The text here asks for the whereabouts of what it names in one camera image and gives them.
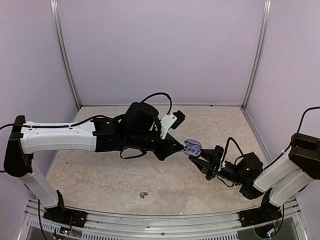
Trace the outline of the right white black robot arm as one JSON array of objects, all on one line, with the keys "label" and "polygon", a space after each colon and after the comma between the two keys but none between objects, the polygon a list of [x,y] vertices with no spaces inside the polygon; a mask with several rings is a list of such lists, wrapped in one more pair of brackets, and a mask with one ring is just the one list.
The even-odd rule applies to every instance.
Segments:
[{"label": "right white black robot arm", "polygon": [[260,222],[268,221],[275,207],[320,178],[320,140],[313,136],[295,133],[289,147],[266,167],[254,152],[241,153],[234,162],[228,162],[227,147],[204,149],[193,139],[184,143],[183,152],[208,181],[226,179],[240,186],[240,193],[249,200],[266,197],[266,203],[255,212]]}]

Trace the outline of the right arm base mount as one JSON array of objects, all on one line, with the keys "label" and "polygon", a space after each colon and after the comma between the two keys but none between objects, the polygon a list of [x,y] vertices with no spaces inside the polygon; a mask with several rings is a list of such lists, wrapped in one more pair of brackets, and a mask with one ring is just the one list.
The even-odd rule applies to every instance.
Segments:
[{"label": "right arm base mount", "polygon": [[270,203],[271,190],[272,188],[265,192],[260,207],[239,212],[242,227],[262,224],[280,219],[283,216],[280,207]]}]

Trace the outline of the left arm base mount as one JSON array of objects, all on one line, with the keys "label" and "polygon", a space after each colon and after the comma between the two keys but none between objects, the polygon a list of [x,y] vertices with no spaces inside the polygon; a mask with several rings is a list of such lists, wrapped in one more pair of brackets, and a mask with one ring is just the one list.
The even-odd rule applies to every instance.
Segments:
[{"label": "left arm base mount", "polygon": [[43,217],[56,223],[69,225],[70,227],[84,228],[88,213],[65,207],[64,199],[59,190],[57,192],[58,203],[55,207],[45,207]]}]

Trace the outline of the blue-grey earbud charging case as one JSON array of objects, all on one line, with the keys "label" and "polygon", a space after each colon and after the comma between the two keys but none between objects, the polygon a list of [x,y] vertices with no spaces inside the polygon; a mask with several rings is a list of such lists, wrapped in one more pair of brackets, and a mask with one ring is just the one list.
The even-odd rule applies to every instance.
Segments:
[{"label": "blue-grey earbud charging case", "polygon": [[183,152],[188,156],[199,157],[202,150],[202,144],[194,139],[187,139],[184,141],[184,147],[187,147],[187,150]]}]

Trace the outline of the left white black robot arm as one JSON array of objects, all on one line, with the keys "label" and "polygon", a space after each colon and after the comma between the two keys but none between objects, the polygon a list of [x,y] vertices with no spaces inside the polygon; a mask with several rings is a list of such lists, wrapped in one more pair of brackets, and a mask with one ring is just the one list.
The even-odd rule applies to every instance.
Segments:
[{"label": "left white black robot arm", "polygon": [[181,111],[159,118],[158,110],[146,102],[132,103],[124,114],[95,115],[80,122],[39,123],[23,115],[11,124],[3,168],[19,178],[39,199],[47,212],[63,223],[70,218],[62,194],[52,188],[33,163],[34,154],[44,151],[79,150],[96,153],[126,149],[152,152],[160,161],[183,149],[169,133],[185,120]]}]

